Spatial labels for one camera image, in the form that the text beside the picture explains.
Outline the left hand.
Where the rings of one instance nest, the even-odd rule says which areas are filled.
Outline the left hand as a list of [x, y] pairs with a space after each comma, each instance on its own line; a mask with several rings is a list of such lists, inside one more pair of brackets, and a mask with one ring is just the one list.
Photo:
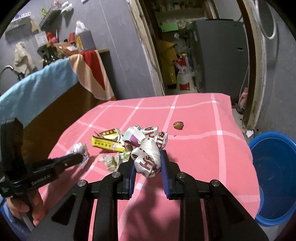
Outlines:
[[[44, 202], [39, 191], [35, 190], [33, 194], [34, 194], [34, 197], [32, 198], [33, 224], [38, 225], [39, 222], [45, 217], [46, 212], [45, 212]], [[19, 220], [23, 220], [21, 216], [22, 213], [27, 213], [30, 210], [27, 204], [25, 204], [24, 202], [22, 202], [17, 198], [9, 197], [6, 199], [6, 203], [12, 215]]]

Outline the blue sleeve forearm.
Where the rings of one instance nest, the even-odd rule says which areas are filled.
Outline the blue sleeve forearm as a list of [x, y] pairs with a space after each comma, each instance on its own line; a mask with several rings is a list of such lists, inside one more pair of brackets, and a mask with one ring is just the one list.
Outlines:
[[22, 218], [15, 217], [10, 211], [7, 203], [7, 198], [1, 196], [1, 214], [7, 222], [8, 226], [16, 234], [20, 240], [26, 240], [27, 236], [30, 234], [28, 226], [24, 223]]

